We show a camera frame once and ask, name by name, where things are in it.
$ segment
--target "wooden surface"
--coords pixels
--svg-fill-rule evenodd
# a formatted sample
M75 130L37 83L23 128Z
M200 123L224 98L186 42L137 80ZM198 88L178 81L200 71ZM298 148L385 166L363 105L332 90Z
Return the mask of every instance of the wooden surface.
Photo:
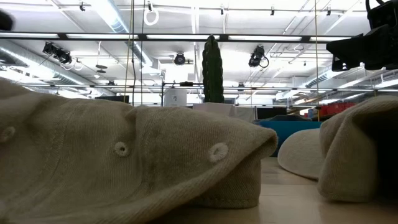
M279 167L276 158L262 161L260 204L242 210L178 208L154 223L398 224L398 208L383 203L331 203L316 182Z

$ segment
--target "green cactus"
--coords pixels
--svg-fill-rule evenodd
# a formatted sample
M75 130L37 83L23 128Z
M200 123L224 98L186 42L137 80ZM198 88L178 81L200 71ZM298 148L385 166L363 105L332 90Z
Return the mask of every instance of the green cactus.
M202 56L205 102L224 103L223 60L213 35L207 38Z

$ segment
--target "cream fabric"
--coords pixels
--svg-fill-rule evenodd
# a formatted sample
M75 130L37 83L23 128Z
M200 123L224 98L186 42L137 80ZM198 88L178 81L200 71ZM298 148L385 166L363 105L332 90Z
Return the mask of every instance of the cream fabric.
M323 165L320 148L318 128L298 131L281 145L278 163L287 171L317 180Z
M379 96L325 121L319 134L307 131L289 137L281 147L279 162L285 169L306 176L311 158L321 153L325 161L318 191L325 198L368 202L379 193L397 199L397 133L398 97ZM309 140L303 141L304 134Z
M276 133L186 108L133 108L0 80L0 223L140 223L190 203L258 204Z

